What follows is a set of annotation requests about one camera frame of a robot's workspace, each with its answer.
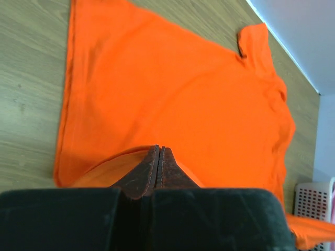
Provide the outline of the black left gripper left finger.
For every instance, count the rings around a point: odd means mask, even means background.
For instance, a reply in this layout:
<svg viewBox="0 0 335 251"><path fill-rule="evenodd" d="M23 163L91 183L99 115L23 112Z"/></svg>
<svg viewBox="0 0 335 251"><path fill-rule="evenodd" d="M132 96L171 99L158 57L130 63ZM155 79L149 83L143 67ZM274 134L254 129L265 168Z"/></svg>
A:
<svg viewBox="0 0 335 251"><path fill-rule="evenodd" d="M1 250L115 250L115 187L1 194Z"/></svg>

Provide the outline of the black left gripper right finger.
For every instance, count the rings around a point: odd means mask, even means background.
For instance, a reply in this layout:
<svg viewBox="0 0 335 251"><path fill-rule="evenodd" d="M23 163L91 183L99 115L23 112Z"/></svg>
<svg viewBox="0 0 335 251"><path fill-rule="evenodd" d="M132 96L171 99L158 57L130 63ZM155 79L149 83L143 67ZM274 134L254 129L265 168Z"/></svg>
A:
<svg viewBox="0 0 335 251"><path fill-rule="evenodd" d="M171 149L158 156L144 250L295 250L277 198L262 189L200 189Z"/></svg>

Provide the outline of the orange t shirt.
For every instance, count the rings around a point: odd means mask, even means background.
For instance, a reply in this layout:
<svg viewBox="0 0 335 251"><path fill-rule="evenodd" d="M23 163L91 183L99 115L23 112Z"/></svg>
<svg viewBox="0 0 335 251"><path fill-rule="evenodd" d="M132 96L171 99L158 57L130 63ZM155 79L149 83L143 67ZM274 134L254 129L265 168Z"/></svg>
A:
<svg viewBox="0 0 335 251"><path fill-rule="evenodd" d="M163 147L195 187L269 191L294 236L334 241L332 223L284 211L295 123L266 25L237 42L234 53L128 1L72 1L53 177L124 194L115 250L144 250Z"/></svg>

